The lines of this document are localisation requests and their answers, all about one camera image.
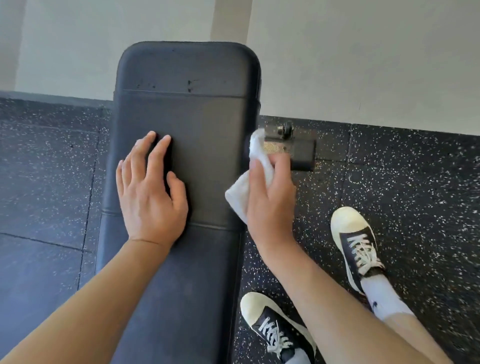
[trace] forearm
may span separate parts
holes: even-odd
[[[296,243],[282,242],[261,254],[327,363],[430,363],[340,287]]]
[[[153,243],[126,242],[99,274],[1,364],[109,363],[138,301],[167,254],[167,249]]]

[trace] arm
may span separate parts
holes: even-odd
[[[248,228],[327,363],[431,363],[339,286],[297,245],[292,226],[295,186],[289,155],[273,155],[267,189],[259,161],[250,166]]]
[[[10,363],[109,363],[150,279],[185,228],[185,186],[170,172],[163,185],[164,137],[145,165],[155,138],[140,139],[117,168],[120,205],[129,240],[81,290],[58,308],[2,361]]]

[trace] white shoelace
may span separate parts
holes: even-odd
[[[385,268],[377,257],[377,251],[375,250],[376,247],[374,247],[367,238],[367,234],[347,238],[352,253],[355,255],[355,263],[357,263],[359,274],[362,276],[372,267]]]
[[[278,329],[278,322],[270,321],[269,317],[263,321],[258,330],[265,335],[269,343],[267,352],[274,352],[279,359],[281,351],[293,345],[288,337],[284,336],[283,332]]]

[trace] weight bench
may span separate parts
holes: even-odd
[[[248,168],[261,71],[236,43],[143,42],[117,72],[96,271],[128,235],[115,169],[148,131],[170,134],[172,170],[185,182],[191,216],[120,340],[113,363],[227,363],[245,227],[225,191]]]

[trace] sneaker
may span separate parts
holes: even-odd
[[[370,225],[357,210],[346,206],[333,213],[330,227],[345,259],[350,286],[365,295],[360,283],[362,278],[385,273],[385,266],[377,257],[377,242]]]
[[[243,318],[255,333],[267,344],[267,352],[277,355],[282,363],[289,361],[302,349],[313,364],[317,346],[307,328],[290,320],[264,294],[249,292],[240,301]]]

